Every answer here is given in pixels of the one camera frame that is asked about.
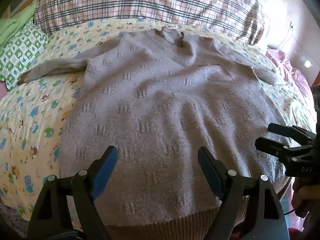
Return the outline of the person's right hand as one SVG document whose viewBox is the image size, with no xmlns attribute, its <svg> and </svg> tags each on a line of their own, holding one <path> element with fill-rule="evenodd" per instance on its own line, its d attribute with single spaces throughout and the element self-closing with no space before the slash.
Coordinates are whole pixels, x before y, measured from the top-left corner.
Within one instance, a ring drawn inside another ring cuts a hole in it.
<svg viewBox="0 0 320 240">
<path fill-rule="evenodd" d="M 312 185 L 306 179 L 295 178 L 292 189 L 291 205 L 298 217 L 304 218 L 319 212 L 319 184 Z"/>
</svg>

